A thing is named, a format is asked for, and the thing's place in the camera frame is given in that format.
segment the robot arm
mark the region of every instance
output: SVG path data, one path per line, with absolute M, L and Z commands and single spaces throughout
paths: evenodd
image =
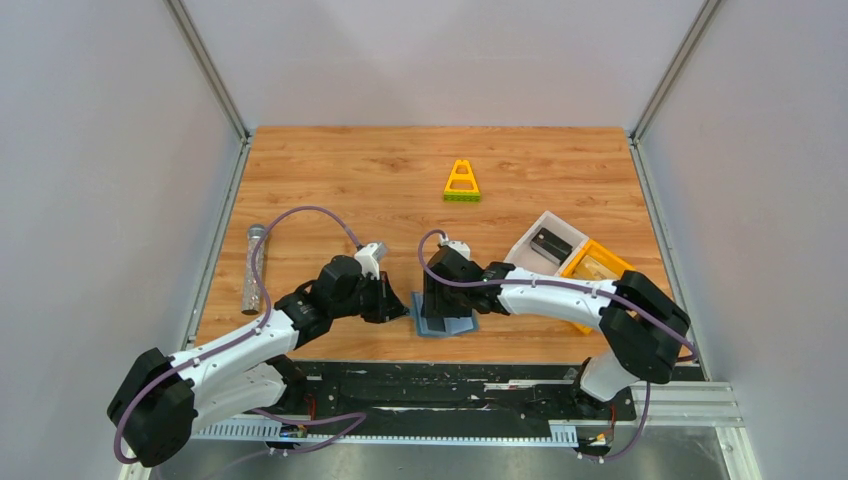
M 192 350 L 165 357 L 159 349 L 140 355 L 107 414 L 116 426 L 127 405 L 152 380 L 175 365 L 194 361 L 163 381 L 130 413 L 124 440 L 146 467 L 158 465 L 182 448 L 191 434 L 254 408 L 278 403 L 290 380 L 284 355 L 330 330 L 333 321 L 361 316 L 385 323 L 408 314 L 380 271 L 382 243 L 362 247 L 353 257 L 339 255 L 309 281 L 277 301 L 262 329 L 260 319 Z M 197 357 L 248 332 L 255 335 L 199 361 Z
M 447 285 L 425 272 L 423 316 L 466 315 L 461 309 L 536 314 L 601 331 L 611 350 L 584 362 L 572 392 L 581 405 L 608 402 L 637 380 L 659 384 L 671 380 L 680 344 L 614 299 L 627 299 L 680 336 L 689 329 L 689 317 L 641 273 L 628 271 L 614 281 L 583 281 L 541 275 L 501 262 L 483 269 L 470 260 L 470 249 L 464 243 L 445 239 L 440 245 L 428 263 L 431 271 L 449 281 L 476 282 L 478 286 Z M 573 288 L 551 285 L 554 283 Z

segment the white wall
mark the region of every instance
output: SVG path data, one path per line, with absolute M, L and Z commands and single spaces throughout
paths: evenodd
M 735 0 L 645 142 L 764 478 L 844 478 L 848 3 Z
M 258 125 L 631 128 L 702 0 L 186 0 Z
M 237 142 L 161 1 L 0 6 L 0 465 L 109 479 L 106 407 L 172 351 Z

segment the yellow plastic stand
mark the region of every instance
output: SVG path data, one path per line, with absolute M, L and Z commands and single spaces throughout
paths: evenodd
M 454 162 L 442 198 L 446 202 L 479 202 L 481 200 L 480 189 L 471 170 L 471 162 L 464 159 Z

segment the blue base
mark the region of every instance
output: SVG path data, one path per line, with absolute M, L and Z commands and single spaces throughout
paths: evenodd
M 415 320 L 415 331 L 420 337 L 446 338 L 463 333 L 476 332 L 480 329 L 477 314 L 472 312 L 470 317 L 425 318 L 421 316 L 424 297 L 418 292 L 412 292 L 412 308 L 410 315 Z

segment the green base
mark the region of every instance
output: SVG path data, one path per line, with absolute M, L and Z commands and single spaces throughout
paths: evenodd
M 442 199 L 446 202 L 479 202 L 482 195 L 479 193 L 445 193 Z

